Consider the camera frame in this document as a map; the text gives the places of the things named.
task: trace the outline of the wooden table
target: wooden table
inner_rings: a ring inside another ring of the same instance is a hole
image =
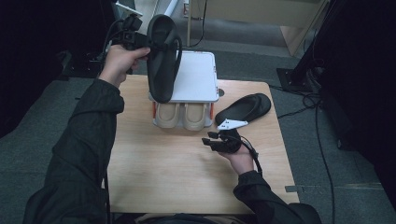
[[[264,82],[219,80],[224,96],[214,115],[256,92],[271,98]],[[230,163],[204,146],[201,138],[216,126],[192,132],[161,129],[152,123],[146,76],[128,76],[120,86],[125,110],[118,115],[116,141],[108,166],[111,211],[118,213],[249,214],[233,196],[237,175]],[[286,203],[299,202],[275,108],[238,129],[260,153],[264,178]]]
[[[314,27],[329,0],[210,0],[206,17],[279,25],[290,55],[294,56]],[[187,46],[190,45],[191,17],[204,16],[205,0],[190,0]]]

